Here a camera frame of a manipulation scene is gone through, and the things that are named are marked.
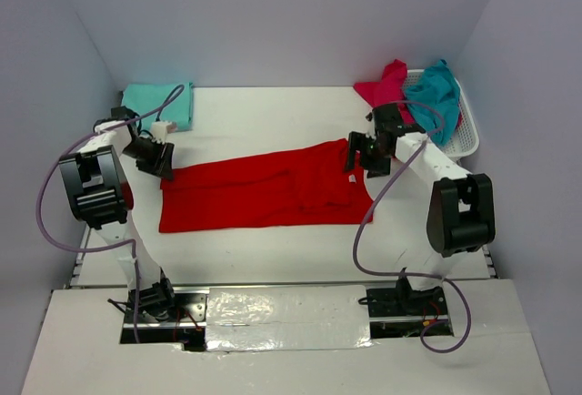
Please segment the red t shirt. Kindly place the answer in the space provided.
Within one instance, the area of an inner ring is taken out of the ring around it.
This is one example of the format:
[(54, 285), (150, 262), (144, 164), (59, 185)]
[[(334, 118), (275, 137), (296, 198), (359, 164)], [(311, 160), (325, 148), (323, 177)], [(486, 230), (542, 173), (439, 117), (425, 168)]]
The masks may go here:
[(372, 204), (344, 139), (179, 168), (162, 181), (163, 234), (226, 228), (356, 225)]

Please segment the mint green t shirt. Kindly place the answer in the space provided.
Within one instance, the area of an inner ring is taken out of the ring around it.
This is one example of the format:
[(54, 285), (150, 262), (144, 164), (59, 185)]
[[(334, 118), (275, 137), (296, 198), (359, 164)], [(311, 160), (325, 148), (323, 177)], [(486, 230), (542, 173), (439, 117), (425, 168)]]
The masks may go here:
[(145, 113), (161, 106), (170, 93), (182, 86), (182, 93), (168, 106), (166, 106), (160, 121), (174, 122), (177, 131), (188, 131), (192, 128), (194, 95), (191, 83), (153, 85), (130, 84), (122, 95), (122, 105), (143, 116)]

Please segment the teal blue t shirt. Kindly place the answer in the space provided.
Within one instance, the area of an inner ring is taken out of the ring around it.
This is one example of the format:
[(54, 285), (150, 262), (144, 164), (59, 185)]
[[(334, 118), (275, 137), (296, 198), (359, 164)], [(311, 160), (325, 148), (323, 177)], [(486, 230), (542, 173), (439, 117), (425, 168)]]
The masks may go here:
[(460, 118), (460, 87), (447, 61), (441, 59), (425, 69), (421, 77), (405, 89), (405, 97), (408, 101), (424, 104), (407, 104), (407, 108), (426, 132), (437, 129), (441, 125), (437, 114), (442, 116), (444, 127), (431, 139), (437, 146), (444, 147), (455, 133)]

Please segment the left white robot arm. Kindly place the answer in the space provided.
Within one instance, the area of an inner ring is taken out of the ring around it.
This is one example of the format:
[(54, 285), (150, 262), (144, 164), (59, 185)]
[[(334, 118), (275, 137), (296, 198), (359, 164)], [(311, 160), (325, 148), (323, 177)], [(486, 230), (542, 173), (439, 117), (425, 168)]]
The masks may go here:
[(109, 246), (125, 275), (128, 307), (158, 321), (174, 317), (178, 298), (163, 269), (148, 253), (132, 217), (134, 196), (121, 156), (162, 180), (174, 179), (175, 145), (160, 137), (142, 137), (135, 124), (113, 118), (96, 123), (95, 135), (76, 152), (60, 157), (58, 167), (70, 208)]

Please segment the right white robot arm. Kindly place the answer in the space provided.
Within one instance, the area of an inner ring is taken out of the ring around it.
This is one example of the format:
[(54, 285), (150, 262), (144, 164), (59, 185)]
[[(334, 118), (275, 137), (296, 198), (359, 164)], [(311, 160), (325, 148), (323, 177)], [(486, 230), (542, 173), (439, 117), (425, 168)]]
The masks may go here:
[[(452, 268), (466, 254), (480, 250), (496, 235), (493, 183), (484, 174), (472, 174), (452, 161), (427, 134), (419, 132), (396, 137), (391, 134), (370, 137), (352, 132), (347, 140), (346, 169), (355, 165), (371, 171), (392, 158), (401, 162), (364, 215), (354, 239), (352, 261), (369, 276), (397, 277), (406, 283), (396, 291), (397, 307), (415, 314), (426, 305), (427, 292), (443, 285)], [(431, 247), (427, 266), (419, 272), (402, 268), (382, 272), (365, 268), (358, 259), (364, 228), (376, 207), (408, 170), (413, 171), (430, 189), (426, 214), (426, 237)]]

